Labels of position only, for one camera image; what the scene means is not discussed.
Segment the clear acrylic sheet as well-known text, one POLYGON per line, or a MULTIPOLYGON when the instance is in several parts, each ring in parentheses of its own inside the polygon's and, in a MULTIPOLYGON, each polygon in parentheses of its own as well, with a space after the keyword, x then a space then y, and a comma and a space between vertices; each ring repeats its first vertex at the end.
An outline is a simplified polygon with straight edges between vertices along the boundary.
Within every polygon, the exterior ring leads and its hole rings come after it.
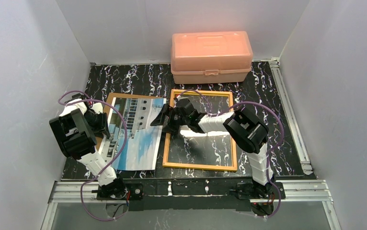
MULTIPOLYGON (((186 92, 194 108, 201 113, 218 114, 233 105, 232 93, 186 92)), ((232 143, 228 132, 215 131, 200 134, 182 126, 178 134, 170 135, 167 162, 178 164, 216 165, 231 167, 232 143)))

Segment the building photo print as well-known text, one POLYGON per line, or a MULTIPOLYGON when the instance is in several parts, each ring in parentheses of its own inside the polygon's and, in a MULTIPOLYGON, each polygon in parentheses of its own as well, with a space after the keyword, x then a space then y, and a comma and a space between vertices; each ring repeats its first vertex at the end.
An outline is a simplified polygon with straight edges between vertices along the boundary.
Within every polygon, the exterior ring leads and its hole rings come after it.
POLYGON ((165 98, 113 95, 108 101, 117 112, 108 111, 110 136, 98 140, 97 149, 105 162, 116 158, 112 167, 119 171, 154 170, 159 151, 162 127, 150 126, 166 103, 165 98))

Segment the yellow wooden picture frame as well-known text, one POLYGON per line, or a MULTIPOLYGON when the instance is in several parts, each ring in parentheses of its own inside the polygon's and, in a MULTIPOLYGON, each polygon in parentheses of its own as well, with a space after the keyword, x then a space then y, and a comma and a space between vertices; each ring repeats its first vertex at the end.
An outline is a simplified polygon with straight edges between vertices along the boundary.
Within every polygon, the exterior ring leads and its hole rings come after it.
MULTIPOLYGON (((178 90, 178 89, 173 89, 171 91, 171 96, 170 96, 170 106, 174 106, 175 102, 174 99, 178 96, 181 96, 186 93, 186 92, 190 92, 189 90, 178 90)), ((225 93, 225 92, 219 92, 219 91, 199 91, 196 92, 197 94, 199 94, 200 96, 202 96, 202 93, 225 93)), ((225 129, 220 128, 217 131, 223 131, 223 132, 227 132, 225 129)), ((169 139, 170 139, 170 135, 171 134, 167 134, 166 135, 166 139, 165 139, 165 147, 164 147, 164 152, 163 152, 163 161, 162 161, 162 165, 163 167, 168 167, 168 168, 184 168, 184 169, 197 169, 197 170, 210 170, 210 171, 229 171, 229 172, 235 172, 238 169, 238 163, 237 163, 237 150, 236 150, 236 143, 234 141, 233 138, 231 139, 231 143, 232 143, 232 159, 233 159, 233 166, 231 167, 222 167, 222 166, 216 166, 216 165, 198 165, 198 164, 178 164, 178 163, 170 163, 167 162, 168 159, 168 150, 169 150, 169 139)))

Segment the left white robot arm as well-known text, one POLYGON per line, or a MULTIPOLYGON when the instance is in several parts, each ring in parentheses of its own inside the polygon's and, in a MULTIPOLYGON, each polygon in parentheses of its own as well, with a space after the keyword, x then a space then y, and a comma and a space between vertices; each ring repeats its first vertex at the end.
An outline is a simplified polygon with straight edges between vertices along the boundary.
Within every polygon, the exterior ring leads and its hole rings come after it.
POLYGON ((82 91, 69 93, 72 95, 69 101, 58 100, 63 112, 49 120, 60 150, 66 158, 82 163, 94 175, 100 187, 98 196, 123 198, 127 194, 123 179, 96 148, 97 138, 110 136, 104 102, 92 100, 82 91))

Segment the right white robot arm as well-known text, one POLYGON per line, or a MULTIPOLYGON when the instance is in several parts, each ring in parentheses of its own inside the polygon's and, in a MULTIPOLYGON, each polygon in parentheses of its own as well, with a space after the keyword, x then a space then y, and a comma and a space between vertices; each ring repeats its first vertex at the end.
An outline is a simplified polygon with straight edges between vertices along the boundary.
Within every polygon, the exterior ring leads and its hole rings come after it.
POLYGON ((267 196, 272 192, 273 171, 268 165, 268 127, 249 109, 207 114, 195 109, 188 98, 176 99, 175 105, 164 104, 151 124, 164 133, 176 134, 181 126, 195 133, 228 132, 238 147, 248 154, 252 169, 251 192, 267 196))

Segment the orange plastic storage box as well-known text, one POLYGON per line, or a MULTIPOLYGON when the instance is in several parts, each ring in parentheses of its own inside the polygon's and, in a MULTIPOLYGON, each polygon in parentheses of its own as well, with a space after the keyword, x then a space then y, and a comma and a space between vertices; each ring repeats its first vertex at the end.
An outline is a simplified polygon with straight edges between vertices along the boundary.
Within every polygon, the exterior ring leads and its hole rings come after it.
POLYGON ((172 35, 171 73, 175 84, 242 82, 252 68, 246 31, 172 35))

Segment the aluminium side rail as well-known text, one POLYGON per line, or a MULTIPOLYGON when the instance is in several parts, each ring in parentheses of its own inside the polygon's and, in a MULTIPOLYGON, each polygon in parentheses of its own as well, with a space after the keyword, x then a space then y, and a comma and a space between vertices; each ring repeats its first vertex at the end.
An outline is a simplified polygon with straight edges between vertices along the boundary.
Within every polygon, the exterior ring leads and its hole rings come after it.
POLYGON ((286 90, 286 87, 283 81, 283 77, 280 71, 280 62, 277 58, 273 58, 269 60, 268 62, 269 62, 269 66, 270 66, 271 72, 275 80, 277 91, 281 98, 281 102, 283 105, 285 115, 287 117, 288 127, 290 129, 291 136, 296 146, 296 151, 298 154, 298 158, 299 158, 299 162, 300 162, 302 171, 304 175, 312 175, 313 168, 312 168, 310 158, 309 158, 304 140, 302 138, 300 129, 298 127, 298 123, 297 123, 289 96, 287 94, 287 90, 286 90))

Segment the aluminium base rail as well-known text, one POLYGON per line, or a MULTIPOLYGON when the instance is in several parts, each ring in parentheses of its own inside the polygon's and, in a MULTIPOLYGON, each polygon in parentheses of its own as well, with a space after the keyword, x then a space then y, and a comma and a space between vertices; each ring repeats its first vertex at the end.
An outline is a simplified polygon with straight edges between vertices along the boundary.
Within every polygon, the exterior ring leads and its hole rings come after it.
MULTIPOLYGON (((219 197, 235 196, 240 189, 239 183, 246 178, 215 178, 215 179, 132 179, 126 181, 131 201, 141 201, 150 197, 219 197)), ((333 197, 325 180, 279 180, 276 182, 279 196, 287 202, 323 201, 332 202, 333 197)), ((99 203, 106 199, 98 196, 99 185, 92 182, 84 185, 82 182, 56 182, 51 192, 49 202, 99 203)))

